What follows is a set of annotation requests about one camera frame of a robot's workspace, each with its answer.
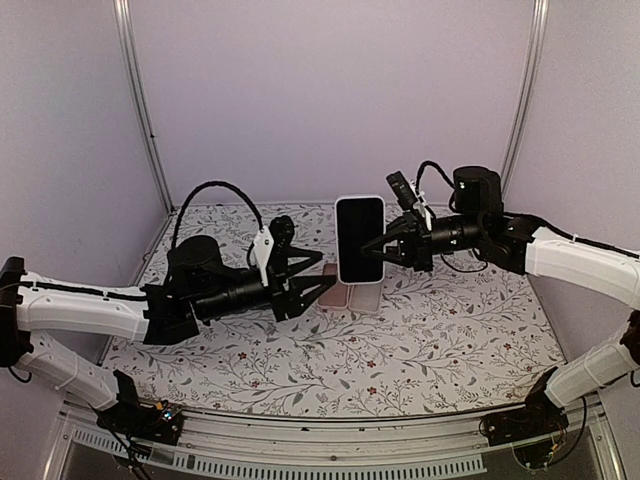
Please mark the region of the clear white phone case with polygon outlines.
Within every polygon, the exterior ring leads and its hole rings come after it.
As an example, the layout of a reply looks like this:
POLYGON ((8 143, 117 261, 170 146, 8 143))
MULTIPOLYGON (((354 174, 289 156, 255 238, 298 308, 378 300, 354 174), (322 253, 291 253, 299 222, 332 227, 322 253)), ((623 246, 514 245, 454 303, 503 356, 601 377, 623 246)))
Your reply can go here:
POLYGON ((378 313, 381 305, 382 287, 381 283, 354 285, 348 301, 348 308, 356 313, 378 313))

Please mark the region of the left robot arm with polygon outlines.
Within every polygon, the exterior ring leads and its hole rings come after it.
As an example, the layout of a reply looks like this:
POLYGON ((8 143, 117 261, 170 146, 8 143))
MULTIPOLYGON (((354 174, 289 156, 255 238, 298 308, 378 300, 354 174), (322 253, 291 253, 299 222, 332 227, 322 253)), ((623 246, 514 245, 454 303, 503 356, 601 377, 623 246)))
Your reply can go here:
POLYGON ((169 421, 167 403, 141 405, 134 381, 106 372, 48 336, 50 330, 120 337, 152 346, 171 346, 198 335, 213 320, 269 308, 276 321, 301 316, 336 282, 333 275, 308 275, 320 252, 292 246, 288 216, 261 227, 250 248, 255 264, 224 264, 211 236, 192 236, 170 248, 168 277, 142 287, 86 286, 58 282, 10 257, 1 269, 1 365, 18 367, 52 381, 85 400, 128 434, 154 421, 169 421))

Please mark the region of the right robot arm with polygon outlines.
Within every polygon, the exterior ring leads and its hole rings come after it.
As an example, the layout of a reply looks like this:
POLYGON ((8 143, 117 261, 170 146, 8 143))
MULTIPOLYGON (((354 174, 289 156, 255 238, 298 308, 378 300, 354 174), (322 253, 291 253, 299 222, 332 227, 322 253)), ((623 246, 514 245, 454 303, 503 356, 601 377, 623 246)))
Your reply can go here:
POLYGON ((480 261, 507 272, 560 280, 620 301, 632 312, 608 339, 546 373, 532 387, 517 427, 537 436, 556 413, 639 368, 639 255, 569 234, 532 214, 505 210, 499 174, 483 166, 454 170, 452 215, 435 218, 418 182, 387 177, 402 210, 386 232, 365 243, 370 258, 429 272, 436 254, 474 250, 480 261))

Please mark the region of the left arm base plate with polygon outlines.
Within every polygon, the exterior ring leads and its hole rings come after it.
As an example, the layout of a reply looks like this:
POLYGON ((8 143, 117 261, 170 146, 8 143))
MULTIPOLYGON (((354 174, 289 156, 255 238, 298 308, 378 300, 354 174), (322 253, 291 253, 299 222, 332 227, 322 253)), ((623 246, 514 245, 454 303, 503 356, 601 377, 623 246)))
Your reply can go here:
POLYGON ((176 446, 181 437, 184 416, 173 407, 133 405, 117 402, 106 410, 96 410, 99 427, 134 439, 176 446))

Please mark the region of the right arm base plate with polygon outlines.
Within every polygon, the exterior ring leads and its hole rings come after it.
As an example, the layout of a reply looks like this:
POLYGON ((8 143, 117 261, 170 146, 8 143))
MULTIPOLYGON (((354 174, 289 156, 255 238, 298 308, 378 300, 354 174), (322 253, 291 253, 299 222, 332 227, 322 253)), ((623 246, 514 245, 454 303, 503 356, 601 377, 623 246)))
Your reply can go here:
POLYGON ((483 416, 479 422, 479 433, 490 446, 497 446, 560 432, 568 426, 569 421, 562 408, 535 403, 483 416))

